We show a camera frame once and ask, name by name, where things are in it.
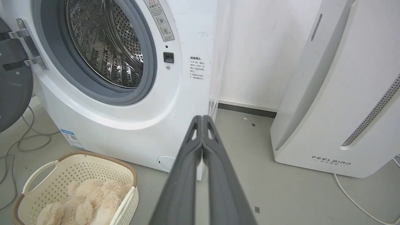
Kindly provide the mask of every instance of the white cable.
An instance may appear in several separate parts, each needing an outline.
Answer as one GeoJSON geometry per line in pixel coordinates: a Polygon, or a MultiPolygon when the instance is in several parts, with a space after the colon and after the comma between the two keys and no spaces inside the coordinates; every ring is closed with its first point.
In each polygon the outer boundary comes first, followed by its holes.
{"type": "MultiPolygon", "coordinates": [[[[400,164],[394,159],[392,158],[392,160],[396,163],[396,165],[400,168],[400,164]]],[[[369,217],[371,217],[372,219],[374,219],[376,222],[381,223],[383,225],[396,225],[400,222],[400,217],[394,222],[394,223],[385,223],[380,221],[379,219],[373,217],[371,214],[367,213],[367,211],[365,211],[363,208],[361,208],[361,206],[359,206],[348,194],[347,192],[343,189],[342,185],[340,184],[338,177],[336,176],[336,174],[333,174],[335,176],[336,182],[339,185],[339,188],[343,191],[343,193],[350,199],[350,201],[352,203],[354,203],[361,211],[363,211],[365,214],[367,214],[369,217]]]]}

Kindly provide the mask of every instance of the door hinge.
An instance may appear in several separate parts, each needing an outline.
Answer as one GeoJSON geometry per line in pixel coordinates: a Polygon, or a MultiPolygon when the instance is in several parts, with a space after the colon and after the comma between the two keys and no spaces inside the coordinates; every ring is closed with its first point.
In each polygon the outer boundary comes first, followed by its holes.
{"type": "Polygon", "coordinates": [[[32,38],[31,31],[26,23],[26,20],[23,18],[18,18],[17,24],[20,30],[9,32],[8,35],[11,39],[21,40],[22,46],[24,47],[24,50],[29,58],[24,61],[25,65],[33,66],[35,64],[39,64],[42,69],[47,70],[47,64],[44,61],[39,48],[37,48],[37,43],[32,38]]]}

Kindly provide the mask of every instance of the stainless steel drum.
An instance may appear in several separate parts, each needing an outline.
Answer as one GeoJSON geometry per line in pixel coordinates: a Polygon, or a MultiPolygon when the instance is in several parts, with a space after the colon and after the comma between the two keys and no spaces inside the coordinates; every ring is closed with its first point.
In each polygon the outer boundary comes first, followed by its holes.
{"type": "Polygon", "coordinates": [[[113,0],[66,0],[71,39],[88,66],[104,80],[138,87],[143,55],[131,23],[113,0]]]}

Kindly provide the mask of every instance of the gray floor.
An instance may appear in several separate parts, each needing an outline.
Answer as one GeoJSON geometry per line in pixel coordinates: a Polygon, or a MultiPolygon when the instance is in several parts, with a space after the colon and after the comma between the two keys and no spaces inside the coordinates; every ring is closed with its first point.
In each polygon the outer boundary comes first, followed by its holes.
{"type": "MultiPolygon", "coordinates": [[[[34,108],[35,128],[42,132],[56,131],[45,110],[34,108]]],[[[250,206],[260,208],[254,213],[258,224],[362,224],[377,225],[357,209],[341,192],[334,177],[322,173],[276,163],[269,138],[273,119],[220,110],[216,126],[225,148],[241,182],[250,206]]],[[[25,131],[23,121],[18,121],[0,134],[1,155],[17,141],[25,131]]],[[[22,147],[40,145],[44,138],[23,143],[22,147]]],[[[14,174],[18,192],[37,168],[71,151],[61,134],[54,135],[51,143],[43,149],[30,153],[16,150],[14,174]]],[[[0,160],[0,175],[4,172],[4,160],[0,160]]],[[[146,225],[161,193],[168,174],[133,165],[138,173],[140,203],[131,222],[146,225]]],[[[196,224],[209,224],[207,169],[202,181],[197,183],[196,224]]],[[[343,187],[364,209],[384,222],[393,222],[400,214],[400,169],[389,162],[375,174],[354,179],[339,177],[343,187]]],[[[13,194],[11,176],[0,186],[0,207],[13,194]]],[[[0,212],[2,224],[12,224],[12,207],[0,212]]]]}

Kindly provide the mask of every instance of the air vent grille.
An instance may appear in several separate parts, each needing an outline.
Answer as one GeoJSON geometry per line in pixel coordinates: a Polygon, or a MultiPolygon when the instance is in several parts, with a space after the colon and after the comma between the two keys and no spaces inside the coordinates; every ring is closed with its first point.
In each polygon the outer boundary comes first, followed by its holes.
{"type": "Polygon", "coordinates": [[[393,84],[386,91],[385,95],[376,104],[373,110],[368,114],[364,121],[357,127],[357,129],[350,135],[349,138],[342,144],[342,147],[349,146],[372,122],[373,119],[382,111],[386,104],[392,99],[393,95],[400,88],[400,74],[397,76],[393,84]]]}
{"type": "Polygon", "coordinates": [[[312,34],[312,37],[311,37],[311,41],[314,40],[315,34],[317,33],[317,30],[318,30],[318,26],[320,25],[320,22],[321,22],[321,19],[322,19],[322,13],[320,15],[320,18],[318,19],[317,25],[315,26],[314,33],[312,34]]]}

